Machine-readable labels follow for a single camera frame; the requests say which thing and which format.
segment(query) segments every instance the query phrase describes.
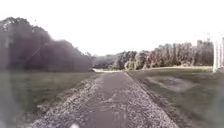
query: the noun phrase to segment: road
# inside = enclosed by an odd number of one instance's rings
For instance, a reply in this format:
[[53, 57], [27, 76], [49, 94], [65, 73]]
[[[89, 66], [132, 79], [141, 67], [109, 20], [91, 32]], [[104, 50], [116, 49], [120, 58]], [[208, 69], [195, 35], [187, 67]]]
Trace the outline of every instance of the road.
[[102, 73], [32, 128], [178, 128], [125, 72]]

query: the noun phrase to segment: treeline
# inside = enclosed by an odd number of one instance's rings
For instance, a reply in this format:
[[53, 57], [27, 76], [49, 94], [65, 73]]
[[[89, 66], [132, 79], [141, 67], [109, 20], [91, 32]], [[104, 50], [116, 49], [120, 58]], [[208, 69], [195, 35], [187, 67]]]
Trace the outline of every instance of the treeline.
[[92, 57], [23, 18], [0, 21], [0, 69], [88, 71]]
[[139, 70], [153, 67], [169, 66], [210, 66], [213, 64], [213, 44], [209, 41], [160, 45], [152, 51], [122, 52], [110, 65], [104, 65], [114, 70]]

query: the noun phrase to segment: gravel road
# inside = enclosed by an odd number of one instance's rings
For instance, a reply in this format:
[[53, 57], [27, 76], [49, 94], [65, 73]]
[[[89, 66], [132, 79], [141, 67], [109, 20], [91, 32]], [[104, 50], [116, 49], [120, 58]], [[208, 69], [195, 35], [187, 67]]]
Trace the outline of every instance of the gravel road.
[[125, 72], [103, 73], [30, 128], [178, 128]]

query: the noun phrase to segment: dirt patch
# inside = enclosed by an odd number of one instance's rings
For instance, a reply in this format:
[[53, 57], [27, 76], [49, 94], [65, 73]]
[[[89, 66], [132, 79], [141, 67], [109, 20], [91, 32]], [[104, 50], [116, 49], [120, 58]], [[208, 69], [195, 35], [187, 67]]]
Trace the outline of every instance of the dirt patch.
[[147, 80], [149, 80], [149, 82], [151, 83], [160, 85], [163, 88], [166, 88], [175, 92], [183, 92], [196, 85], [195, 83], [191, 81], [183, 80], [183, 79], [175, 78], [171, 76], [153, 76], [153, 77], [147, 77]]

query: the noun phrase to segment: overcast sky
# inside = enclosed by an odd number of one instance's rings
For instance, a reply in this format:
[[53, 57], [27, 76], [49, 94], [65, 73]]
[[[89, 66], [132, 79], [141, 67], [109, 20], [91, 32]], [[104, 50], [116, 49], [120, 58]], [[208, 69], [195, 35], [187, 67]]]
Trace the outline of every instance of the overcast sky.
[[0, 19], [22, 17], [91, 54], [152, 50], [222, 35], [216, 0], [0, 0]]

